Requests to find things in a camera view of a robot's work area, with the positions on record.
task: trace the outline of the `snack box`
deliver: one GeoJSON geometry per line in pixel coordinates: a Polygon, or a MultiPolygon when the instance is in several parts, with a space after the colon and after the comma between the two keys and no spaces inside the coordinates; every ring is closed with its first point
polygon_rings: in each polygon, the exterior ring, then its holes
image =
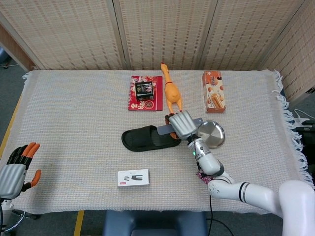
{"type": "Polygon", "coordinates": [[[224,87],[220,71],[205,71],[202,75],[204,99],[207,113],[222,113],[226,104],[224,98],[224,87]]]}

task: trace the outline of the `orange fingertip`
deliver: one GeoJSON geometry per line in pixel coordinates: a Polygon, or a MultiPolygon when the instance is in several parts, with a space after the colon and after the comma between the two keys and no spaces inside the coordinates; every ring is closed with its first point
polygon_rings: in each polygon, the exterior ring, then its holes
{"type": "Polygon", "coordinates": [[[31,181],[31,186],[34,187],[35,185],[37,185],[37,183],[39,182],[41,176],[41,170],[37,170],[35,173],[35,176],[33,178],[33,180],[31,181]]]}
{"type": "Polygon", "coordinates": [[[39,147],[40,147],[40,144],[35,144],[26,156],[33,158],[35,152],[39,149],[39,147]]]}
{"type": "Polygon", "coordinates": [[[170,133],[171,137],[175,140],[179,139],[176,133],[170,133]]]}
{"type": "Polygon", "coordinates": [[[29,153],[29,151],[31,150],[31,148],[33,147],[33,146],[35,146],[35,142],[31,142],[27,147],[26,147],[26,149],[24,150],[24,152],[22,153],[22,156],[26,156],[28,153],[29,153]]]}

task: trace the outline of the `yellow tape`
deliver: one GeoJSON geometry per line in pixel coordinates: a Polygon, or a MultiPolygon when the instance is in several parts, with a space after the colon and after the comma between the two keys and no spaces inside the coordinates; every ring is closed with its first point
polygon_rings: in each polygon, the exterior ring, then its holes
{"type": "Polygon", "coordinates": [[[80,210],[77,215],[77,222],[75,223],[74,234],[73,236],[80,236],[81,227],[83,223],[84,211],[80,210]]]}
{"type": "Polygon", "coordinates": [[[8,126],[8,128],[6,129],[4,138],[3,138],[3,140],[2,140],[2,143],[1,143],[1,146],[0,146],[0,159],[1,159],[1,157],[2,157],[4,148],[5,148],[5,146],[6,146],[6,142],[8,141],[8,138],[9,138],[9,135],[10,135],[10,131],[11,131],[13,122],[14,122],[14,120],[15,120],[15,116],[16,116],[16,114],[17,114],[17,112],[18,112],[18,109],[19,109],[19,106],[20,106],[20,101],[21,101],[21,97],[19,98],[18,104],[16,105],[16,107],[15,107],[15,109],[14,109],[12,118],[11,118],[10,123],[9,123],[9,126],[8,126]]]}

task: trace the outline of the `slipper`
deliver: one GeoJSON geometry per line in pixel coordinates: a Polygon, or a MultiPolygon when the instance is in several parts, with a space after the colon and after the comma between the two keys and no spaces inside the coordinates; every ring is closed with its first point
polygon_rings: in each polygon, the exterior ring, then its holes
{"type": "Polygon", "coordinates": [[[122,142],[130,151],[150,151],[177,146],[181,140],[173,139],[169,134],[159,135],[153,125],[125,131],[122,142]]]}

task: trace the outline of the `fringe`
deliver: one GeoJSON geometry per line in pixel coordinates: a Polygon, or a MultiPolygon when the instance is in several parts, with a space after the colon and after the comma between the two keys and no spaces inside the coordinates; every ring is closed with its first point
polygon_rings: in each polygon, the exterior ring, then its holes
{"type": "Polygon", "coordinates": [[[31,71],[29,71],[28,73],[26,73],[25,75],[23,75],[22,76],[22,79],[24,80],[24,89],[23,89],[23,91],[22,91],[22,96],[23,96],[23,93],[24,93],[24,91],[26,90],[25,88],[28,86],[28,84],[29,84],[29,78],[30,78],[30,76],[31,76],[31,71]]]}
{"type": "Polygon", "coordinates": [[[283,108],[283,117],[286,121],[286,127],[288,128],[288,133],[291,136],[292,144],[295,149],[295,156],[299,160],[299,166],[300,166],[300,173],[303,176],[303,179],[312,187],[315,188],[312,180],[312,176],[307,172],[308,164],[306,156],[301,152],[303,149],[303,144],[301,142],[302,136],[299,135],[297,132],[294,132],[293,129],[295,129],[295,126],[293,124],[293,114],[288,109],[289,103],[286,101],[286,98],[281,95],[281,91],[284,88],[282,85],[282,76],[278,71],[274,71],[274,75],[276,77],[276,81],[278,84],[279,90],[273,90],[272,92],[276,92],[279,95],[277,96],[277,100],[280,102],[282,108],[283,108]]]}

